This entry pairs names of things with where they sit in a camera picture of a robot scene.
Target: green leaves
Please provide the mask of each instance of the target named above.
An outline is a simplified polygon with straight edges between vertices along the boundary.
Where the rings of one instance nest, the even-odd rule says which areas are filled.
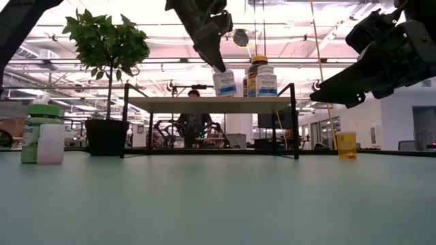
[[[121,70],[116,71],[116,80],[119,81],[121,80]]]
[[[97,69],[97,68],[92,69],[92,71],[91,71],[91,77],[95,76],[95,74],[97,74],[97,72],[98,72],[98,69]]]
[[[112,17],[101,15],[93,17],[85,10],[76,18],[67,17],[63,34],[76,42],[77,59],[87,68],[96,80],[105,75],[112,80],[108,68],[112,68],[114,79],[121,80],[123,73],[137,75],[132,69],[149,57],[150,49],[145,42],[148,38],[144,31],[137,29],[136,23],[121,15],[122,25],[114,26]]]
[[[93,22],[93,15],[88,10],[84,10],[83,20],[86,22]]]
[[[66,19],[67,19],[67,24],[69,24],[69,25],[79,25],[79,22],[78,22],[78,20],[76,20],[75,18],[73,18],[73,17],[66,17]]]
[[[103,78],[104,75],[104,71],[99,71],[95,77],[96,80],[100,80],[101,78]]]
[[[130,21],[126,16],[121,14],[121,20],[123,21],[123,25],[135,27],[136,23]]]

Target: yellow pole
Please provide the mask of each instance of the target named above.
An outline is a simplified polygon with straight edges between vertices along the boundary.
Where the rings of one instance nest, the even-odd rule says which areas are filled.
[[[320,45],[318,44],[318,33],[316,30],[315,11],[313,10],[313,0],[311,0],[311,9],[312,9],[312,19],[313,19],[313,30],[315,31],[316,51],[318,53],[318,63],[320,64],[321,82],[323,82],[324,76],[322,73],[321,53],[320,53]],[[332,111],[330,109],[330,104],[327,105],[327,110],[328,110],[328,119],[330,120],[330,130],[332,131],[333,146],[334,146],[334,149],[337,150],[338,147],[337,147],[337,143],[336,143],[336,136],[334,133]]]

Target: potted plant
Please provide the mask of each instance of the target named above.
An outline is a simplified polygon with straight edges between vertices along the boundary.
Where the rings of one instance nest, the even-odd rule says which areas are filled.
[[[91,76],[96,80],[108,78],[106,119],[85,122],[91,155],[116,156],[124,149],[129,124],[110,119],[112,81],[120,81],[122,73],[138,75],[132,70],[150,54],[146,34],[124,15],[121,19],[123,24],[113,25],[111,16],[92,16],[88,10],[79,14],[76,10],[76,18],[67,17],[63,30],[76,42],[77,59],[86,70],[91,69]]]

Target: chair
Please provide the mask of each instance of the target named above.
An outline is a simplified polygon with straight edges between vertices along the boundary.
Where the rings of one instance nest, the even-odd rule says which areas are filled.
[[[403,140],[398,142],[400,151],[416,151],[416,142],[414,140]]]

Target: black plant pot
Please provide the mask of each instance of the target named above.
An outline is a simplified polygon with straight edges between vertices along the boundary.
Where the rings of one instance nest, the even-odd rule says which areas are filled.
[[[91,156],[119,156],[123,152],[128,122],[91,119],[85,126]]]

